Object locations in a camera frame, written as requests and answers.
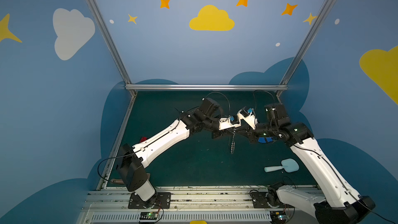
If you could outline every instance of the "yellow object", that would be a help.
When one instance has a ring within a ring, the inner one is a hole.
[[[244,6],[248,6],[248,0],[239,0],[239,2],[238,2],[238,4],[236,5],[236,6],[239,6],[239,5],[244,5]]]
[[[286,5],[286,10],[285,10],[281,15],[284,15],[284,14],[292,15],[293,10],[296,8],[296,6],[297,6],[297,5],[290,5],[290,4],[287,4],[287,5]]]
[[[17,42],[22,42],[19,38],[17,38],[11,31],[8,30],[8,21],[10,21],[10,15],[7,14],[0,21],[0,42],[6,38],[12,39]]]
[[[312,23],[312,20],[314,20],[316,18],[316,16],[315,17],[313,17],[312,16],[312,14],[310,13],[310,16],[305,20],[305,21],[303,21],[303,22],[309,22],[310,23],[310,25],[311,25],[311,23]]]
[[[228,13],[219,10],[213,5],[206,5],[198,14],[189,22],[189,27],[193,30],[231,30],[235,26],[235,22],[228,17]]]
[[[136,19],[137,17],[132,17],[132,16],[130,16],[130,14],[129,14],[129,17],[130,17],[130,19],[129,19],[127,22],[134,22],[135,24],[137,24],[137,23],[135,22],[135,19]]]
[[[361,57],[359,65],[398,104],[398,46],[388,52],[370,50]]]
[[[189,224],[207,224],[204,220],[193,220]]]
[[[170,8],[169,8],[169,1],[170,1],[170,0],[160,0],[160,2],[161,2],[160,7],[161,7],[161,8],[165,7],[165,8],[167,8],[167,9],[170,9]]]

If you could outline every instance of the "metal chain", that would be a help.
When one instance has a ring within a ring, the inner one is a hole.
[[[235,130],[236,129],[234,128],[233,136],[232,136],[232,144],[231,144],[231,154],[233,154],[235,151]]]

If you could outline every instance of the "blue plastic piece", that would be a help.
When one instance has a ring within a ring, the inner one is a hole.
[[[272,138],[258,138],[258,142],[259,143],[263,143],[263,144],[269,143],[269,142],[272,142],[272,141],[273,141]]]
[[[281,164],[283,166],[283,168],[285,169],[286,172],[296,172],[299,170],[299,165],[298,163],[292,159],[292,158],[288,158],[285,160],[281,161]]]
[[[265,144],[266,143],[266,139],[265,138],[258,138],[258,142]]]

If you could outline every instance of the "dark green table surface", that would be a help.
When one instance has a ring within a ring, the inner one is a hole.
[[[151,91],[138,92],[121,142],[133,146],[140,137],[152,137],[174,120],[180,111],[199,106],[206,91]],[[252,92],[223,92],[231,103],[231,115],[242,107],[254,107]],[[220,103],[228,113],[228,103],[220,94],[209,97]],[[264,105],[273,102],[271,95],[256,92],[256,116],[266,122]],[[159,155],[147,168],[153,186],[215,186],[215,185],[271,185],[284,180],[295,184],[313,185],[314,178],[301,160],[282,142],[250,144],[247,138],[235,136],[235,152],[231,155],[229,138],[212,140],[211,133],[202,131],[178,142]],[[284,170],[264,171],[266,166],[279,166],[281,161],[293,158],[300,169],[287,173]],[[120,178],[112,170],[110,179]],[[120,186],[108,183],[108,187]]]

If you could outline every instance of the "yellow cloud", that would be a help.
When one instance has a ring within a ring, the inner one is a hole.
[[[235,26],[235,22],[228,17],[228,13],[219,10],[214,5],[206,5],[189,23],[189,27],[193,30],[231,30]]]
[[[359,65],[398,104],[398,46],[388,52],[370,50],[361,57]]]

